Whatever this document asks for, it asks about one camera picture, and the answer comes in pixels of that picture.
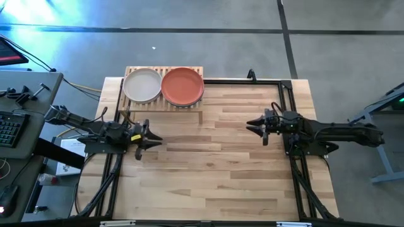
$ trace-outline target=terracotta plate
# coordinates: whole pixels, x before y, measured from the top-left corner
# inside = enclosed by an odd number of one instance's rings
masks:
[[[203,90],[201,75],[189,68],[173,69],[163,77],[162,93],[173,105],[190,106],[201,99]]]

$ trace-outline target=concrete floor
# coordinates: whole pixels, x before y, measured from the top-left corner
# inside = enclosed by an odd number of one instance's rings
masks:
[[[404,30],[404,2],[399,0],[283,0],[289,29]],[[276,0],[12,0],[0,23],[114,28],[261,28],[281,29]],[[47,62],[73,83],[101,89],[106,76],[123,76],[126,66],[201,65],[206,77],[246,76],[290,79],[282,34],[72,33],[1,31]],[[341,122],[403,82],[402,35],[291,35],[297,74],[308,79],[318,120]],[[29,63],[29,67],[43,71]],[[65,84],[55,104],[84,117],[95,115],[97,103]],[[404,168],[401,117],[377,117],[386,133],[393,166]],[[64,127],[46,125],[51,139]],[[404,180],[373,185],[384,173],[375,149],[341,143],[330,155],[331,177],[340,216],[350,221],[402,226]],[[54,172],[55,163],[49,165]],[[39,205],[50,210],[24,220],[68,215],[72,185],[45,187]]]

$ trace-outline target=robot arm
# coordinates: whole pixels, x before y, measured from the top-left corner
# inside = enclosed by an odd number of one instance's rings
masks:
[[[347,141],[373,148],[384,144],[383,132],[372,124],[324,124],[292,111],[284,111],[283,116],[279,116],[274,110],[265,109],[264,115],[247,124],[252,125],[247,129],[263,138],[265,146],[270,133],[293,134],[298,143]]]
[[[92,136],[81,137],[78,140],[85,144],[109,144],[113,148],[127,150],[132,144],[137,144],[138,148],[135,153],[137,160],[141,159],[141,151],[154,146],[161,145],[161,142],[149,141],[147,139],[159,140],[162,138],[154,135],[149,130],[149,120],[141,125],[134,123],[132,129],[128,129],[129,122],[126,119],[122,124],[118,122],[104,122],[103,115],[107,108],[104,109],[101,117],[102,120],[89,120],[69,112],[65,106],[50,106],[45,114],[45,121],[54,125],[70,125],[77,129],[88,132]]]

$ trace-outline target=black keyboard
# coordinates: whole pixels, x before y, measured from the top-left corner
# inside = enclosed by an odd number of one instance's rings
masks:
[[[30,115],[0,111],[0,147],[15,148]]]

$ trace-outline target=wooden table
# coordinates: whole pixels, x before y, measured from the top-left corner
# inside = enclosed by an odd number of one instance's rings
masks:
[[[121,79],[105,79],[97,116],[108,107],[104,119],[114,118]],[[315,119],[308,80],[292,84],[298,112]],[[164,141],[144,152],[141,161],[134,158],[136,147],[125,154],[114,219],[298,220],[281,136],[271,134],[270,145],[262,146],[262,140],[245,129],[247,120],[279,102],[276,86],[208,85],[203,98],[203,125],[198,125],[197,115],[186,113],[136,114],[136,120],[150,119],[151,131]],[[104,162],[105,155],[98,154],[83,170],[80,209],[100,187]],[[313,190],[338,216],[325,162],[308,156],[307,164]],[[307,197],[302,196],[309,214]]]

